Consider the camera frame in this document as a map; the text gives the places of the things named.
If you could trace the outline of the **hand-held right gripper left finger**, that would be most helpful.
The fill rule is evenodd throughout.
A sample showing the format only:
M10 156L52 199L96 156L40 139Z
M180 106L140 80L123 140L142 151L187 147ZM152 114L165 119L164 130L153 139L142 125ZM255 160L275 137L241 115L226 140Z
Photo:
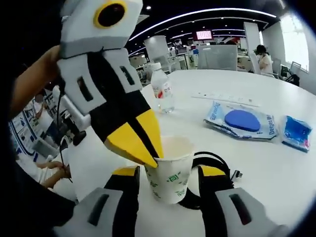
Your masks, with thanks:
M139 210L140 167L115 170L103 188L81 200L56 237L133 237Z

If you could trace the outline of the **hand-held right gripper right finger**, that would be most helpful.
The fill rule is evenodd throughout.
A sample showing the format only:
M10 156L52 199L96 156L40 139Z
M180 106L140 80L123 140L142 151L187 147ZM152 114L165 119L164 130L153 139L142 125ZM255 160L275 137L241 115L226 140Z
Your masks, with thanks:
M234 188L224 171L198 167L200 209L207 237L282 237L284 225L268 218L264 205Z

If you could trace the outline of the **person's left hand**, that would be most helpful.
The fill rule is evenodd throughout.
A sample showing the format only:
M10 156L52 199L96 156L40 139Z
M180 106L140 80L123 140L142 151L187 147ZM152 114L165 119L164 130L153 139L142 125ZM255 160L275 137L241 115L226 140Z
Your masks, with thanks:
M50 82L59 75L57 62L59 60L60 45L53 46L38 60L39 77L44 82Z

